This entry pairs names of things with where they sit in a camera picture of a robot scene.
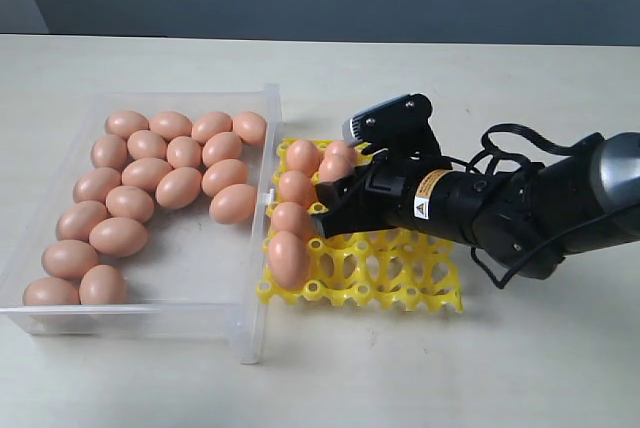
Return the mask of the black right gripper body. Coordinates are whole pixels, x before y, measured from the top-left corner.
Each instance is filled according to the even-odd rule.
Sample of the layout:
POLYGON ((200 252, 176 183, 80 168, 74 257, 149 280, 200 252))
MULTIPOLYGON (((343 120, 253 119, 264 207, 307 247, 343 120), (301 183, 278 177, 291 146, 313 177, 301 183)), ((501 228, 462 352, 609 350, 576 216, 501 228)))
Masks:
POLYGON ((426 201, 415 201, 422 180, 431 172, 450 170, 441 155, 413 150, 410 154, 385 150, 376 154, 364 184, 350 201, 347 233, 404 228, 436 234, 426 201))

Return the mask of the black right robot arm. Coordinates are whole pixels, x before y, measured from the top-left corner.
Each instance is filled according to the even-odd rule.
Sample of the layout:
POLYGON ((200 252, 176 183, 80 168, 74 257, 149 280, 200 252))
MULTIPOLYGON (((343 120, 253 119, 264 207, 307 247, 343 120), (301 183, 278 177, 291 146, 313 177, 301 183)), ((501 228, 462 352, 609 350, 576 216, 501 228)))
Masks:
POLYGON ((316 188, 324 212, 319 235, 404 228, 466 245, 474 262, 505 272, 497 287, 520 275, 544 280, 569 255, 639 238, 639 136, 592 134, 570 147, 520 125, 501 125, 540 150, 552 165, 482 141, 487 168, 427 150, 376 152, 371 162, 316 188))

